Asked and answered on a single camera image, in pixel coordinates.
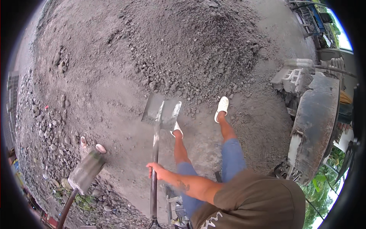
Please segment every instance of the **white crocs shoe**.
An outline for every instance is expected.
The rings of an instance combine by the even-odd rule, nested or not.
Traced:
[[[182,130],[180,129],[180,127],[179,127],[179,125],[178,125],[178,122],[175,122],[175,126],[174,126],[174,130],[179,130],[181,133],[182,133],[182,139],[183,139],[183,132],[182,132]]]
[[[221,97],[219,105],[217,106],[217,111],[215,114],[215,122],[219,123],[217,121],[217,115],[220,111],[225,111],[225,116],[228,114],[228,107],[229,107],[229,99],[225,96]]]

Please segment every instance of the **olive green t-shirt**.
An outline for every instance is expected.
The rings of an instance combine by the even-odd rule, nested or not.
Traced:
[[[302,229],[305,195],[293,181],[238,173],[193,214],[194,229]]]

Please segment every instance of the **sandal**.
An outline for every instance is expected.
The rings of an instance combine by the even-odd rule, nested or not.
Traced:
[[[180,127],[179,127],[179,125],[178,125],[178,122],[175,122],[175,126],[174,126],[174,130],[173,131],[175,131],[175,130],[179,130],[181,133],[182,133],[182,139],[183,139],[183,132],[182,132],[182,130],[180,129]]]
[[[81,146],[83,148],[86,148],[86,138],[84,136],[81,136],[80,142],[81,142]]]
[[[97,150],[101,153],[101,154],[105,154],[107,151],[105,150],[105,148],[101,145],[101,144],[96,144],[95,148],[97,148]]]
[[[225,96],[221,97],[219,105],[217,106],[217,111],[215,114],[215,122],[219,123],[217,121],[217,115],[220,111],[225,111],[225,116],[228,114],[228,106],[229,106],[229,99]]]

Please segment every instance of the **tattoo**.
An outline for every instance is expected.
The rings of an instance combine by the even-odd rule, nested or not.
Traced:
[[[187,191],[189,191],[189,188],[190,188],[190,186],[189,185],[185,185],[181,180],[178,180],[178,182],[179,182],[179,189],[181,190],[181,191],[183,191],[183,192],[187,192]]]

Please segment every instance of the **dirt ground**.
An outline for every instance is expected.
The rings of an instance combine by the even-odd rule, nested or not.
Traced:
[[[68,227],[146,225],[153,128],[140,120],[150,91],[182,99],[178,123],[201,176],[214,179],[220,169],[213,117],[221,96],[230,97],[227,120],[249,168],[267,173],[287,155],[292,120],[269,81],[286,58],[315,60],[315,48],[285,1],[50,0],[39,16],[16,65],[16,153],[28,186],[57,217],[63,199],[54,181],[96,143],[108,152],[90,188],[100,191],[94,211],[73,206]],[[159,162],[175,171],[173,143],[163,130]],[[160,182],[158,219],[167,223],[164,192]]]

